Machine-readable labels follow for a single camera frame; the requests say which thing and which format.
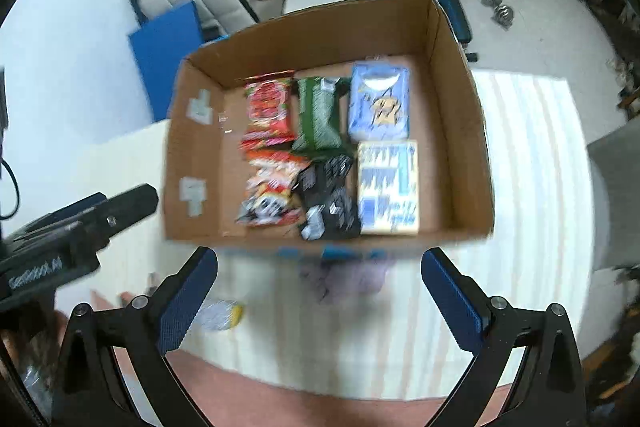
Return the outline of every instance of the blue wrapper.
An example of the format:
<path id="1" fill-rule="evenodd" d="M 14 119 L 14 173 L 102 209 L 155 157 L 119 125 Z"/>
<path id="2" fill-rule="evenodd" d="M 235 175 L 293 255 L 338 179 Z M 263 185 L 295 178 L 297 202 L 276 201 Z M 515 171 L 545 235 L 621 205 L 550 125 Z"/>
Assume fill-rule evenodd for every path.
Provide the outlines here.
<path id="1" fill-rule="evenodd" d="M 384 62 L 353 67 L 349 136 L 356 142 L 409 138 L 409 70 Z"/>

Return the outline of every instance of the cardboard box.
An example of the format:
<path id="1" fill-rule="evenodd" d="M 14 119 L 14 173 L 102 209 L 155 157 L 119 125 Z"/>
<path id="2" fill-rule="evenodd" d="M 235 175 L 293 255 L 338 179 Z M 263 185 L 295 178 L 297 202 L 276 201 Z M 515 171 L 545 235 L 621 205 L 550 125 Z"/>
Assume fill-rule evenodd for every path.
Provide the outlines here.
<path id="1" fill-rule="evenodd" d="M 238 150 L 248 124 L 244 79 L 271 71 L 350 76 L 353 61 L 410 68 L 410 138 L 418 142 L 420 230 L 307 242 L 296 226 L 235 223 L 253 169 Z M 347 97 L 341 101 L 346 129 Z M 294 124 L 297 100 L 293 99 Z M 356 176 L 356 169 L 351 174 Z M 421 253 L 486 237 L 494 223 L 484 118 L 475 83 L 434 0 L 353 0 L 251 26 L 187 57 L 177 75 L 162 201 L 168 239 L 264 253 Z"/>

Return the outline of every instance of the black snack package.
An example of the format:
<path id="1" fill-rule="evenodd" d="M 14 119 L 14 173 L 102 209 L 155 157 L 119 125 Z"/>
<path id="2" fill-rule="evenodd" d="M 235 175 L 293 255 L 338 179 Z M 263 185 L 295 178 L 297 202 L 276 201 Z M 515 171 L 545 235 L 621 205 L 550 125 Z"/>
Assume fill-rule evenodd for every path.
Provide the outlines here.
<path id="1" fill-rule="evenodd" d="M 298 175 L 294 190 L 306 210 L 306 223 L 300 226 L 303 239 L 351 239 L 360 235 L 358 206 L 344 185 L 352 164 L 347 155 L 339 155 L 313 162 Z"/>

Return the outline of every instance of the seeedstudio logo text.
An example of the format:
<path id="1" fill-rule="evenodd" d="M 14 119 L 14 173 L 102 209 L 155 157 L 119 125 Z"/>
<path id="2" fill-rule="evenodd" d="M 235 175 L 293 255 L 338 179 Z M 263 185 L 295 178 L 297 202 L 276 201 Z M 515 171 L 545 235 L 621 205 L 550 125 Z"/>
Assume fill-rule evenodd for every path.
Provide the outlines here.
<path id="1" fill-rule="evenodd" d="M 22 275 L 11 277 L 11 279 L 9 279 L 9 288 L 15 290 L 20 286 L 37 281 L 41 277 L 57 272 L 58 270 L 62 270 L 62 259 L 60 259 L 60 257 L 52 259 L 51 264 L 49 264 L 49 261 L 45 261 L 41 266 L 25 270 Z"/>

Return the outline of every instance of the red snack bag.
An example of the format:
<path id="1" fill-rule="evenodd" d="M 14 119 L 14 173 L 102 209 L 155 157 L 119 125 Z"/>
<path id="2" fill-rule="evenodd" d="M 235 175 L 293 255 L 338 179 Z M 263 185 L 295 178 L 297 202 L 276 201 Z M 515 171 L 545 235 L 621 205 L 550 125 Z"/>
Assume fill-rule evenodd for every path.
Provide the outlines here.
<path id="1" fill-rule="evenodd" d="M 236 221 L 248 227 L 297 222 L 302 209 L 291 204 L 291 187 L 310 161 L 286 151 L 249 151 L 246 156 L 257 172 L 246 182 Z"/>
<path id="2" fill-rule="evenodd" d="M 260 74 L 247 79 L 249 127 L 242 136 L 240 149 L 260 149 L 270 145 L 293 142 L 289 113 L 290 85 L 294 71 Z"/>

